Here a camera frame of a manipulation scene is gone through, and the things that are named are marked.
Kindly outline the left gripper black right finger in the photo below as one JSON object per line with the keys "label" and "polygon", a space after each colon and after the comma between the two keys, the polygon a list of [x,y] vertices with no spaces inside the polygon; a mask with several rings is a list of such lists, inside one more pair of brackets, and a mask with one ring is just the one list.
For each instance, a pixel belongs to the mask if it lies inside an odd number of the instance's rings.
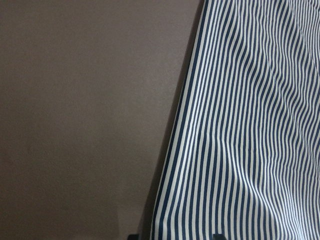
{"label": "left gripper black right finger", "polygon": [[214,233],[212,235],[212,240],[226,240],[226,237],[221,233]]}

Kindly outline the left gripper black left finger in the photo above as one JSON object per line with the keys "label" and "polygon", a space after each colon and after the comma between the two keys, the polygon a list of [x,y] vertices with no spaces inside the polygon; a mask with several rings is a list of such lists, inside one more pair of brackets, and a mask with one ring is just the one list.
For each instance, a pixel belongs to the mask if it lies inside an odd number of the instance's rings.
{"label": "left gripper black left finger", "polygon": [[129,234],[127,237],[127,240],[140,240],[140,234],[138,233]]}

